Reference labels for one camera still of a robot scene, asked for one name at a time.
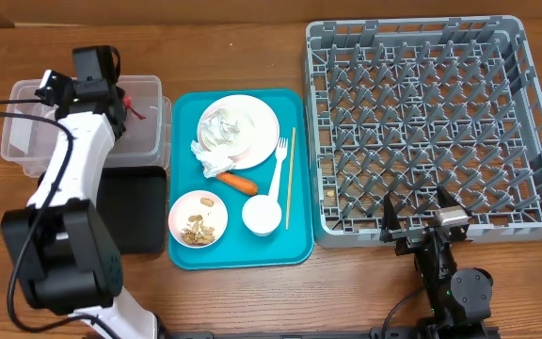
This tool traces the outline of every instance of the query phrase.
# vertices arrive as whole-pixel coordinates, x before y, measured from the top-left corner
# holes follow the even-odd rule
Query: fork
[[[286,158],[287,154],[288,138],[281,137],[278,141],[278,146],[275,149],[275,158],[278,160],[278,163],[275,166],[275,172],[273,172],[273,180],[271,180],[271,187],[269,188],[269,197],[271,197],[274,202],[278,200],[279,178],[281,177],[281,164],[283,163],[283,159]]]

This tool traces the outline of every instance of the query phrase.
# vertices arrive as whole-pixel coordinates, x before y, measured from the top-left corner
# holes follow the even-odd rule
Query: clear plastic bin
[[[9,99],[36,98],[40,80],[17,82]],[[160,166],[168,168],[170,147],[170,100],[163,98],[160,79],[153,75],[123,75],[118,86],[133,100],[133,108],[146,117],[140,120],[128,112],[126,131],[106,158],[105,167]],[[54,107],[42,104],[8,105],[7,112],[54,118]],[[37,121],[6,118],[1,140],[1,156],[15,162],[29,177],[47,170],[56,145],[57,129]]]

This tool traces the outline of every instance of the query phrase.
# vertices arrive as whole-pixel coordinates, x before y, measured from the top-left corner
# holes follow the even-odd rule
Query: blue tray
[[[290,229],[286,231],[285,211],[290,173],[290,155],[282,165],[279,187],[279,205],[283,213],[281,224],[269,236],[258,237],[242,221],[242,207],[248,196],[202,175],[201,163],[190,151],[196,139],[201,114],[214,101],[233,94],[245,94],[266,102],[279,119],[279,135],[292,138],[296,127],[294,173],[292,181],[292,207]],[[212,246],[189,249],[172,237],[168,238],[168,252],[175,264],[184,269],[230,268],[300,264],[307,260],[313,248],[311,182],[309,180],[305,121],[302,101],[288,89],[256,89],[188,93],[181,97],[173,109],[170,155],[170,192],[172,206],[183,194],[203,189],[215,193],[227,206],[227,230]],[[248,178],[266,194],[271,185],[276,159],[272,154],[252,169],[240,169],[235,174]]]

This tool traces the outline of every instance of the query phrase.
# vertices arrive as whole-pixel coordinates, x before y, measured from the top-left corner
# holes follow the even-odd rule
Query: chopstick
[[[292,151],[290,152],[290,178],[288,179],[288,202],[286,203],[286,231],[290,226],[290,202],[292,201],[292,172],[294,170],[294,144],[296,140],[296,127],[292,127]]]

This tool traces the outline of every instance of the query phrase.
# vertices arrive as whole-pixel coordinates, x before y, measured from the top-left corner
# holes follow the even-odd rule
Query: gray dish rack
[[[422,227],[443,185],[474,242],[542,238],[542,93],[511,16],[323,21],[307,27],[315,239],[383,245],[384,195]]]

